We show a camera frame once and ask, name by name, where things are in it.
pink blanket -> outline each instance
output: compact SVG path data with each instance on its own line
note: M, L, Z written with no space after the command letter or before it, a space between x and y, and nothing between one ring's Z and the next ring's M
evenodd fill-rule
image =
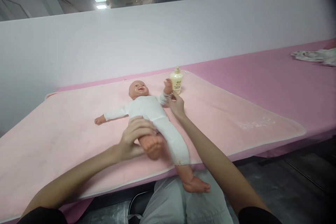
M276 115L183 72L181 97L186 114L226 155L305 134L298 123ZM152 95L163 90L169 73L140 78ZM65 171L119 142L128 118L97 126L93 120L131 100L132 80L58 93L50 96L0 140L0 221L17 218L32 197ZM201 160L190 139L172 116L185 139L192 163ZM173 168L170 160L146 156L120 163L97 174L81 198L111 191L162 174Z

lotion bottle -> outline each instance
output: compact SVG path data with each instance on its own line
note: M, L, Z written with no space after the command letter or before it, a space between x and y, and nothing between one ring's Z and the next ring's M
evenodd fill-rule
M174 72L171 73L170 79L173 84L173 90L179 94L181 92L181 86L183 80L183 74L181 73L179 66L177 66Z

pink table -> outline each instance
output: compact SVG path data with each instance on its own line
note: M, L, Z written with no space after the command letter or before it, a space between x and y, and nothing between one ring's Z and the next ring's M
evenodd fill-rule
M307 130L304 136L267 144L230 156L232 161L257 154L263 157L279 156L326 140L332 134L336 134L336 68L322 66L319 63L303 62L290 57L294 51L318 50L329 42L321 41L181 67L267 110L292 119ZM86 88L169 71L173 71L173 68L62 87L58 91ZM195 166L195 169L202 168L204 168L203 165ZM175 174L172 170L115 191ZM88 205L91 200L86 200L86 204Z

doll face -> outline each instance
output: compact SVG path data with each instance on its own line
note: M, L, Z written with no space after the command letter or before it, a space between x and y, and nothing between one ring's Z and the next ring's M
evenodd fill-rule
M148 96L149 90L144 82L136 80L130 85L128 95L132 98L132 100L135 100L139 96Z

finger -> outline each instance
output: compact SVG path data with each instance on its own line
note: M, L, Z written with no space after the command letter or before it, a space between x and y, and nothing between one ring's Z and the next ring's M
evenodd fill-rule
M130 132L133 132L133 131L135 131L136 129L139 129L139 128L150 128L152 130L156 130L154 124L151 121L148 121L148 120L145 120L145 119L137 119L137 120L133 121L133 123L130 124L128 126L128 128L129 128Z
M173 90L173 95L175 96L176 100L181 99L181 97Z
M167 99L167 102L168 102L169 106L170 106L172 103L174 103L174 101L172 100L171 97L168 96L166 99Z
M150 128L138 128L130 134L130 139L134 142L136 139L145 135L156 135L156 131Z
M141 119L141 118L143 118L143 116L141 116L141 115L136 116L136 117L132 117L131 119L129 119L128 125L130 125L133 121L135 121L137 119Z
M133 144L132 148L132 158L138 157L145 154L145 150L138 144Z

